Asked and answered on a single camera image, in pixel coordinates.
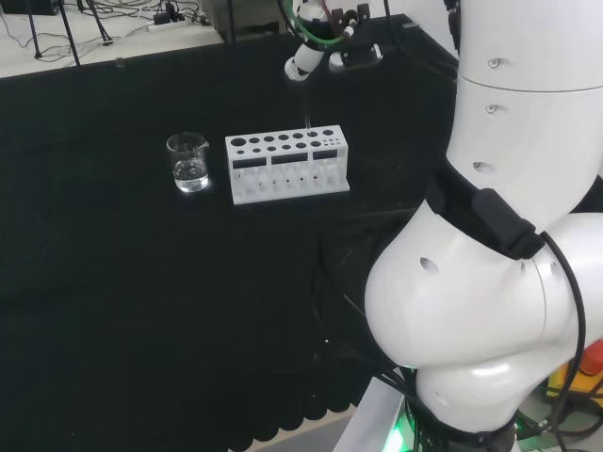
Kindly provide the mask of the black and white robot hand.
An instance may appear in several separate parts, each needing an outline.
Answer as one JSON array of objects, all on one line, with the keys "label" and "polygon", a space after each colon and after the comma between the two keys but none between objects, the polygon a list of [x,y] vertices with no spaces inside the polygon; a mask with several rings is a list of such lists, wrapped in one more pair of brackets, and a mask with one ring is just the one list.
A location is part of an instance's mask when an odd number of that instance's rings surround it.
[{"label": "black and white robot hand", "polygon": [[292,82],[303,82],[325,62],[331,73],[377,65],[380,45],[370,37],[368,3],[355,8],[329,8],[324,1],[279,1],[277,6],[288,31],[300,41],[284,71]]}]

